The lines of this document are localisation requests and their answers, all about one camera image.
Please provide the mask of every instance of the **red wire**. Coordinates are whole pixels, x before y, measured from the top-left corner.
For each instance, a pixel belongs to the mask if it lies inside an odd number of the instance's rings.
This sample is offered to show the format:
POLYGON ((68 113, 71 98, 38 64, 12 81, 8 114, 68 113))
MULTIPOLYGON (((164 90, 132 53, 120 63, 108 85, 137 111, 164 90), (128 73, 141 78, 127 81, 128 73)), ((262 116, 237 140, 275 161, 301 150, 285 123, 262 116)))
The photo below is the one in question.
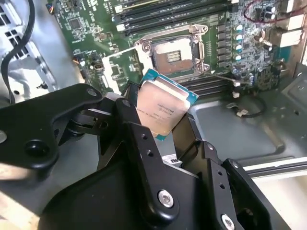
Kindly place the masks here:
POLYGON ((253 1, 251 1, 251 2, 245 7, 245 9, 244 9, 244 11, 243 11, 243 16, 244 16, 247 20, 249 20, 250 22, 253 22, 253 23, 271 24, 271 23, 280 22, 280 21, 286 20, 286 19, 288 19, 288 18, 291 18, 291 17, 293 17, 293 16, 299 15, 299 14, 301 13, 301 11, 307 7, 307 5, 305 5, 305 6, 299 8, 299 9, 297 9, 297 10, 288 12, 288 13, 287 13, 287 17, 285 17, 285 18, 275 19, 275 20, 269 20, 269 21, 263 22, 263 21, 259 21, 259 20, 253 20, 253 19, 251 19, 251 18, 249 18, 249 17, 247 16, 247 11, 248 11, 248 9, 249 9, 253 4, 255 4, 257 1, 261 1, 261 0, 253 0, 253 1))

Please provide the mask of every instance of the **black cable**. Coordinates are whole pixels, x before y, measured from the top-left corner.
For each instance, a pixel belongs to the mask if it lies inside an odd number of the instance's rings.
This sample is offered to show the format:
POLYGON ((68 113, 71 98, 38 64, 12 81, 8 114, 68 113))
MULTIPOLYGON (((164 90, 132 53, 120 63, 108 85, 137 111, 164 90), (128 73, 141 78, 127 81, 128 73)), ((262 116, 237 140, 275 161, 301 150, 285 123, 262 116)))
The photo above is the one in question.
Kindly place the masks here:
POLYGON ((260 104, 260 106, 261 106, 260 111, 257 112, 257 113, 254 113, 254 114, 242 115, 242 116, 241 116, 242 118, 255 118, 255 117, 260 116, 260 115, 262 115, 262 114, 264 114, 264 113, 266 112, 266 110, 267 110, 267 105, 266 105, 265 101, 264 101, 262 98, 260 98, 259 96, 254 96, 253 98, 256 99, 256 100, 259 102, 259 104, 260 104))
POLYGON ((24 47, 25 45, 29 42, 30 37, 32 35, 34 23, 35 23, 35 7, 33 0, 28 0, 29 3, 29 20, 28 20, 28 25, 25 29, 24 35, 22 39, 19 41, 18 45, 15 46, 3 59, 2 64, 1 64, 1 74, 2 78, 4 80, 4 83, 6 87, 9 90, 9 95, 10 95, 10 104, 15 104, 15 98, 14 95, 11 91, 10 88, 10 83, 9 83, 9 63, 11 59, 17 55, 24 47))

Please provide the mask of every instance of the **capacitor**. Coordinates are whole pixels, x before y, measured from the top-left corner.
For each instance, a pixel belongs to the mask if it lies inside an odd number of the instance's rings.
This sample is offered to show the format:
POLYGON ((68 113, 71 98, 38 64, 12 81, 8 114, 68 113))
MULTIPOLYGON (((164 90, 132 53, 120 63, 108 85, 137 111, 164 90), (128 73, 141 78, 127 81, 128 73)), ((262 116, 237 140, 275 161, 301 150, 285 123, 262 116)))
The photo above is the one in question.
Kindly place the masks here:
POLYGON ((268 44, 263 44, 263 48, 269 52, 273 50, 273 47, 268 44))
POLYGON ((255 76, 252 73, 250 73, 248 74, 247 78, 249 79, 249 81, 254 81, 255 76))
POLYGON ((241 34, 236 34, 236 35, 234 36, 234 39, 235 39, 236 41, 241 41, 241 40, 243 39, 243 35, 241 35, 241 34))
POLYGON ((234 55, 234 60, 240 61, 241 59, 242 59, 241 55, 239 54, 234 55))
POLYGON ((262 41, 263 41, 263 38, 260 37, 260 36, 258 36, 258 35, 255 35, 255 36, 254 36, 254 39, 255 39, 255 41, 257 41, 257 42, 262 42, 262 41))
POLYGON ((239 70, 236 67, 233 66, 231 68, 231 73, 234 74, 234 75, 237 75, 237 74, 239 74, 239 70))
POLYGON ((266 11, 270 12, 270 13, 275 13, 276 7, 274 7, 274 6, 267 6, 266 11))
POLYGON ((237 25, 234 27, 235 31, 241 32, 243 30, 243 26, 242 25, 237 25))
POLYGON ((276 15, 273 14, 273 13, 265 13, 264 14, 264 17, 267 18, 267 19, 271 19, 271 20, 274 20, 276 15))
POLYGON ((241 49, 242 49, 242 45, 240 45, 240 44, 234 45, 234 50, 240 51, 241 49))
POLYGON ((260 31, 260 37, 262 37, 263 39, 265 38, 265 31, 264 30, 260 31))
POLYGON ((272 51, 273 50, 273 44, 267 40, 263 40, 263 48, 267 51, 272 51))

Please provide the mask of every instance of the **intel xeon processor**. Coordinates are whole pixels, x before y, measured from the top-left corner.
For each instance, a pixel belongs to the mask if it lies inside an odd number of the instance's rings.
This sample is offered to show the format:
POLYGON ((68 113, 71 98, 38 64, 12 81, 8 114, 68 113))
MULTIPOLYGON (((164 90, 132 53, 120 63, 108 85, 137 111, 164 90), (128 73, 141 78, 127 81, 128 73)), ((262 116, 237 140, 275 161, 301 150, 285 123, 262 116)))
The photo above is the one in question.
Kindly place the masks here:
POLYGON ((198 95, 149 69, 141 81, 138 95, 137 111, 141 124, 149 127, 155 138, 164 140, 197 98, 198 95))

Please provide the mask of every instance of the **black dimm slot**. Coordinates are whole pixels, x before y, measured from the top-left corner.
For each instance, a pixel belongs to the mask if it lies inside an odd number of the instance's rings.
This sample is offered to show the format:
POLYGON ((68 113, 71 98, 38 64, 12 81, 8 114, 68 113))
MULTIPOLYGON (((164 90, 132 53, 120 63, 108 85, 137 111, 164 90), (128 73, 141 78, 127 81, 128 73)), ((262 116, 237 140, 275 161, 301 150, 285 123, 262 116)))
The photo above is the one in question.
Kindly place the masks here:
POLYGON ((187 87, 188 90, 193 91, 197 93, 198 91, 203 91, 203 90, 214 90, 216 88, 222 87, 222 86, 228 86, 229 83, 226 81, 223 82, 216 82, 216 83, 210 83, 210 84, 202 84, 199 86, 194 86, 194 87, 187 87))
POLYGON ((173 5, 172 7, 162 8, 157 11, 146 12, 142 15, 138 15, 138 17, 134 19, 127 19, 127 23, 129 26, 133 26, 135 23, 141 23, 141 22, 158 19, 162 17, 170 17, 176 13, 188 12, 188 11, 192 11, 195 9, 209 7, 215 4, 219 4, 219 3, 225 3, 225 0, 210 0, 206 2, 199 2, 196 4, 192 2, 185 3, 185 4, 184 3, 176 4, 176 5, 173 5))
POLYGON ((134 5, 138 5, 138 4, 141 4, 141 3, 145 3, 144 0, 130 0, 126 3, 124 3, 125 7, 130 7, 130 6, 134 6, 134 5))
POLYGON ((133 29, 135 28, 142 28, 142 27, 146 27, 148 28, 148 26, 150 26, 151 24, 155 24, 158 26, 160 26, 160 23, 164 23, 164 22, 168 22, 168 21, 173 21, 173 20, 179 20, 180 18, 186 16, 186 17, 192 17, 192 15, 199 13, 200 15, 203 15, 206 13, 206 11, 208 11, 207 8, 209 7, 213 7, 213 6, 217 6, 218 4, 216 4, 214 1, 210 1, 209 4, 206 4, 206 6, 204 8, 195 8, 192 10, 184 10, 183 12, 178 12, 177 14, 175 13, 168 13, 165 17, 161 17, 159 19, 153 19, 153 20, 143 20, 142 22, 140 22, 139 24, 131 24, 130 22, 127 23, 127 26, 129 26, 129 28, 131 29, 131 31, 133 31, 133 29))
POLYGON ((143 5, 137 8, 132 8, 130 10, 124 11, 123 13, 120 14, 120 17, 122 19, 125 19, 126 17, 129 17, 129 16, 133 16, 139 13, 145 13, 147 11, 158 10, 161 7, 172 6, 173 4, 177 4, 180 2, 187 2, 187 0, 170 0, 168 2, 157 2, 152 5, 146 5, 146 6, 143 5))
POLYGON ((154 19, 156 17, 162 17, 161 15, 165 14, 165 13, 169 13, 170 9, 173 9, 174 7, 186 7, 188 5, 192 5, 194 4, 193 2, 181 2, 181 3, 176 3, 176 4, 172 4, 172 5, 168 5, 165 6, 163 8, 158 8, 155 10, 152 10, 152 8, 150 8, 148 11, 142 12, 142 13, 138 13, 138 14, 134 14, 131 17, 121 17, 121 19, 123 20, 123 23, 137 23, 137 22, 142 22, 143 20, 146 20, 146 18, 148 19, 154 19))
POLYGON ((221 78, 217 78, 215 76, 212 77, 202 77, 196 80, 192 80, 192 81, 186 81, 186 82, 182 82, 179 83, 180 85, 184 86, 184 87, 193 87, 194 85, 199 85, 199 84, 207 84, 207 83, 212 83, 212 82, 219 82, 219 81, 225 81, 224 79, 221 78))
POLYGON ((205 77, 193 81, 180 83, 188 90, 196 93, 200 98, 229 95, 232 84, 230 81, 217 77, 205 77))
POLYGON ((134 26, 132 28, 127 28, 124 32, 126 34, 126 36, 129 36, 130 34, 133 33, 137 33, 143 30, 148 30, 148 29, 153 29, 156 28, 158 26, 165 26, 165 25, 171 25, 171 24, 176 24, 176 23, 182 23, 186 20, 192 20, 198 17, 204 17, 204 16, 210 16, 213 14, 217 14, 220 12, 225 12, 231 9, 231 6, 223 6, 223 7, 217 7, 215 9, 211 9, 211 10, 203 10, 200 9, 198 10, 198 12, 193 12, 193 13, 185 13, 182 16, 178 16, 176 17, 176 15, 174 15, 171 19, 161 19, 160 22, 152 22, 151 24, 144 24, 144 25, 140 25, 138 27, 134 26))
POLYGON ((200 98, 227 95, 231 92, 229 86, 195 92, 200 98))

